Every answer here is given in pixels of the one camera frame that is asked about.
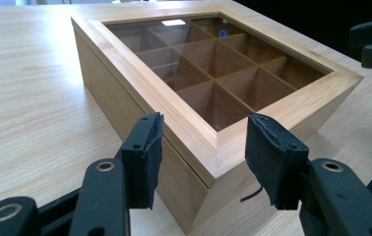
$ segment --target wooden box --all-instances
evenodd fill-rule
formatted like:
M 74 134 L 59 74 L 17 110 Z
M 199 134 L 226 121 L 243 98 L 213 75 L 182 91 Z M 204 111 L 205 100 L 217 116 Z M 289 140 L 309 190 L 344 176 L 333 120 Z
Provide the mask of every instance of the wooden box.
M 256 181 L 244 160 L 249 112 L 304 141 L 362 79 L 232 1 L 117 9 L 72 18 L 85 85 L 123 141 L 139 117 L 164 115 L 157 192 L 186 233 Z

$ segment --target wood grain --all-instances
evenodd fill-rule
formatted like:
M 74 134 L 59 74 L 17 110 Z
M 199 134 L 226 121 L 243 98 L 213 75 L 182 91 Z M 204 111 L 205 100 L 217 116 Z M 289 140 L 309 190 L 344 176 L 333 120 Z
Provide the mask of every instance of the wood grain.
M 0 200 L 24 195 L 35 198 L 42 206 L 80 187 L 90 163 L 110 157 L 118 150 L 121 139 L 83 85 L 70 17 L 83 15 L 106 20 L 115 12 L 120 16 L 132 16 L 132 9 L 137 11 L 138 18 L 150 9 L 173 14 L 184 8 L 196 14 L 202 10 L 212 13 L 222 10 L 243 20 L 244 25 L 257 24 L 287 38 L 295 47 L 303 45 L 311 50 L 309 57 L 321 55 L 330 60 L 329 67 L 344 66 L 362 75 L 364 80 L 305 144 L 311 149 L 310 158 L 324 156 L 340 160 L 368 183 L 372 178 L 372 70 L 361 68 L 359 62 L 258 13 L 236 4 L 215 9 L 214 3 L 173 1 L 0 7 Z M 245 122 L 240 121 L 236 124 L 240 127 L 229 127 L 213 134 L 201 121 L 192 120 L 191 123 L 208 133 L 208 137 L 217 137 L 221 145 L 228 145 L 226 137 L 242 140 L 237 130 L 245 127 Z M 180 127 L 170 124 L 165 132 L 170 136 L 172 130 Z M 174 142 L 175 145 L 180 143 L 179 140 Z M 192 152 L 201 151 L 176 148 L 185 159 L 188 154 L 192 156 Z M 219 150 L 230 156 L 241 155 L 239 152 L 240 149 L 231 148 Z M 230 166 L 239 166 L 239 161 L 223 159 L 217 171 L 226 173 Z M 250 174 L 247 178 L 245 174 L 241 177 L 253 184 L 234 189 L 240 192 L 239 197 L 258 187 Z M 219 178 L 220 184 L 232 183 L 221 182 L 222 179 L 223 175 Z M 229 194 L 228 188 L 222 190 Z M 234 198 L 217 203 L 214 209 L 202 208 L 199 215 L 211 216 L 204 217 L 205 223 L 189 235 L 303 235 L 297 211 L 275 210 L 265 192 L 244 204 Z M 155 198 L 153 210 L 131 210 L 131 219 L 133 235 L 184 235 L 159 196 Z
M 229 12 L 219 11 L 223 16 L 231 17 L 238 24 L 249 21 L 249 18 L 236 15 L 241 9 L 246 11 L 248 9 L 242 8 L 234 2 L 214 3 L 212 9 L 201 9 L 197 6 L 195 6 L 196 9 L 193 9 L 193 7 L 179 9 L 175 15 L 163 10 L 150 10 L 143 17 L 145 19 L 163 20 L 169 19 L 170 16 L 178 18 L 180 16 L 212 15 L 213 11 L 224 6 L 230 8 L 228 8 Z M 165 125 L 169 132 L 165 134 L 165 137 L 168 142 L 186 161 L 188 164 L 186 168 L 195 172 L 198 178 L 202 180 L 202 185 L 205 185 L 213 193 L 212 198 L 215 198 L 214 196 L 219 198 L 219 200 L 211 199 L 209 202 L 206 199 L 197 199 L 201 204 L 199 208 L 192 210 L 193 212 L 185 211 L 182 206 L 170 205 L 169 210 L 174 217 L 184 219 L 179 224 L 185 232 L 190 232 L 190 230 L 202 224 L 204 218 L 210 217 L 210 213 L 215 214 L 220 210 L 221 206 L 213 207 L 210 203 L 225 204 L 232 201 L 234 197 L 237 198 L 238 192 L 231 195 L 221 194 L 221 187 L 215 188 L 218 181 L 222 179 L 224 186 L 233 186 L 237 184 L 237 181 L 249 184 L 247 181 L 242 181 L 246 176 L 242 171 L 236 174 L 230 172 L 237 171 L 237 166 L 242 166 L 245 163 L 242 153 L 245 149 L 246 129 L 243 124 L 246 116 L 252 110 L 254 111 L 254 108 L 261 109 L 261 113 L 278 119 L 287 129 L 304 141 L 320 129 L 362 79 L 361 76 L 339 64 L 312 54 L 303 46 L 296 45 L 287 38 L 275 35 L 273 32 L 263 29 L 257 23 L 251 22 L 248 25 L 251 32 L 256 31 L 259 38 L 268 41 L 270 45 L 276 46 L 278 50 L 287 55 L 262 64 L 263 69 L 270 71 L 273 75 L 259 69 L 261 71 L 255 76 L 255 83 L 252 83 L 249 88 L 252 94 L 246 95 L 244 99 L 237 99 L 235 94 L 228 92 L 227 89 L 217 84 L 217 79 L 230 74 L 231 77 L 232 74 L 239 76 L 240 71 L 255 67 L 256 64 L 224 44 L 222 40 L 218 40 L 214 32 L 226 28 L 228 33 L 236 34 L 242 33 L 242 30 L 237 29 L 232 24 L 225 25 L 225 20 L 220 18 L 194 20 L 192 24 L 206 30 L 214 38 L 166 46 L 172 46 L 191 66 L 195 66 L 198 70 L 208 74 L 211 80 L 204 84 L 196 84 L 180 90 L 177 92 L 180 96 L 177 96 L 175 91 L 165 85 L 165 83 L 171 83 L 171 81 L 160 79 L 153 73 L 152 68 L 147 67 L 147 63 L 141 61 L 133 53 L 132 48 L 130 48 L 132 45 L 124 44 L 127 34 L 121 34 L 121 38 L 119 38 L 107 29 L 106 26 L 110 26 L 111 23 L 139 23 L 140 19 L 135 11 L 132 12 L 132 15 L 126 13 L 127 15 L 124 16 L 113 15 L 108 18 L 72 18 L 77 37 L 80 36 L 85 42 L 79 43 L 77 41 L 79 50 L 87 50 L 84 47 L 88 47 L 88 50 L 91 51 L 89 55 L 80 53 L 81 56 L 87 57 L 87 59 L 81 58 L 81 62 L 89 61 L 89 58 L 97 58 L 96 61 L 102 64 L 94 65 L 100 68 L 97 70 L 97 74 L 84 73 L 84 76 L 89 77 L 86 80 L 93 81 L 96 77 L 101 77 L 100 71 L 109 71 L 107 80 L 116 81 L 117 83 L 114 83 L 114 85 L 118 86 L 117 90 L 127 91 L 121 93 L 124 97 L 124 103 L 136 107 L 135 110 L 141 110 L 144 114 L 159 111 L 166 115 Z M 151 29 L 142 28 L 142 45 L 140 48 L 134 45 L 134 50 L 155 50 L 155 47 L 152 46 L 154 45 L 153 41 L 148 41 L 150 39 L 149 35 L 143 36 L 143 30 L 152 32 Z M 82 67 L 89 68 L 90 66 L 91 63 L 82 64 Z M 102 88 L 103 91 L 108 86 L 109 83 L 102 83 L 98 80 L 95 81 L 94 85 L 94 87 Z M 118 92 L 106 93 L 94 89 L 91 89 L 91 92 L 94 97 L 103 97 L 98 103 L 105 103 L 101 106 L 105 114 L 116 116 L 116 113 L 121 110 L 121 105 L 115 105 L 112 102 L 112 99 L 118 99 L 116 97 Z M 269 93 L 276 93 L 277 95 L 269 97 Z M 130 110 L 127 110 L 123 116 L 124 119 L 138 119 L 139 117 L 138 113 L 130 112 Z M 110 121 L 114 127 L 120 125 L 115 118 Z M 172 166 L 174 169 L 183 167 L 185 166 L 180 164 Z M 168 176 L 163 181 L 172 182 L 167 185 L 176 186 L 175 182 L 171 181 L 172 179 L 172 176 Z M 193 193 L 189 195 L 190 198 L 194 198 Z M 178 198 L 174 192 L 169 196 Z M 210 205 L 211 210 L 206 210 L 205 208 L 209 207 L 206 205 Z M 196 215 L 200 220 L 195 218 L 190 220 L 184 215 Z

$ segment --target light wood tabletop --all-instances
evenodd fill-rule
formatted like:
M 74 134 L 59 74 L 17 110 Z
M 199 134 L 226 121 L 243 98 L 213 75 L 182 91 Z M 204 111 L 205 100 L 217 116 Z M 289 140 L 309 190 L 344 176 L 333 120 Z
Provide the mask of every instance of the light wood tabletop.
M 92 162 L 119 150 L 122 141 L 84 86 L 70 17 L 117 14 L 126 4 L 181 8 L 189 3 L 0 7 L 0 200 L 28 196 L 41 207 L 79 188 Z M 252 17 L 364 76 L 305 144 L 311 149 L 310 159 L 342 161 L 368 184 L 372 70 L 260 14 Z M 297 211 L 277 211 L 270 203 L 255 208 L 254 201 L 257 198 L 231 202 L 190 235 L 303 235 Z M 248 220 L 237 220 L 243 214 Z M 184 235 L 158 195 L 153 210 L 131 210 L 131 221 L 132 235 Z

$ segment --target wooden compartment grid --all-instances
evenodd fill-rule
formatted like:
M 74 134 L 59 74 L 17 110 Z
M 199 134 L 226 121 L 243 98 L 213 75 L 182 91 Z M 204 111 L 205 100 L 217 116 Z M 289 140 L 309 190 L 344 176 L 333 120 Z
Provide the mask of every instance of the wooden compartment grid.
M 108 26 L 217 132 L 325 76 L 223 18 Z

